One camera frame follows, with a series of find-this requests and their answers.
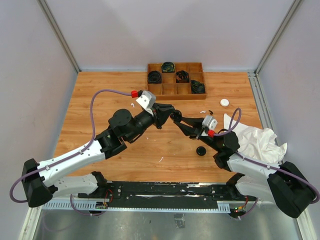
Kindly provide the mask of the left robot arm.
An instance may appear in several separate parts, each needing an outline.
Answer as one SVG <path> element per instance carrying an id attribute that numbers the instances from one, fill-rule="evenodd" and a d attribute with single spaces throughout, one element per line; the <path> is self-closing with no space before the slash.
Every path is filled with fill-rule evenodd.
<path id="1" fill-rule="evenodd" d="M 108 120 L 106 130 L 96 135 L 92 142 L 64 155 L 36 162 L 24 162 L 21 181 L 30 208 L 49 202 L 58 192 L 58 180 L 91 163 L 107 160 L 124 151 L 126 143 L 134 143 L 152 125 L 161 129 L 175 108 L 171 104 L 154 103 L 150 112 L 142 110 L 132 116 L 127 109 L 117 110 Z"/>

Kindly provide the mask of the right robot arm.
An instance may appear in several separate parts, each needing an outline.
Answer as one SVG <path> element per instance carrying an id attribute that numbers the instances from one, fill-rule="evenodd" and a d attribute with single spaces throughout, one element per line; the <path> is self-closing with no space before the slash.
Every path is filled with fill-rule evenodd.
<path id="1" fill-rule="evenodd" d="M 217 121 L 212 116 L 188 118 L 177 112 L 170 118 L 185 136 L 200 140 L 216 151 L 213 158 L 220 169 L 235 173 L 226 188 L 230 199 L 252 196 L 274 203 L 283 213 L 295 219 L 309 205 L 320 200 L 319 191 L 293 163 L 266 163 L 245 156 L 239 151 L 239 140 L 234 131 L 214 131 Z"/>

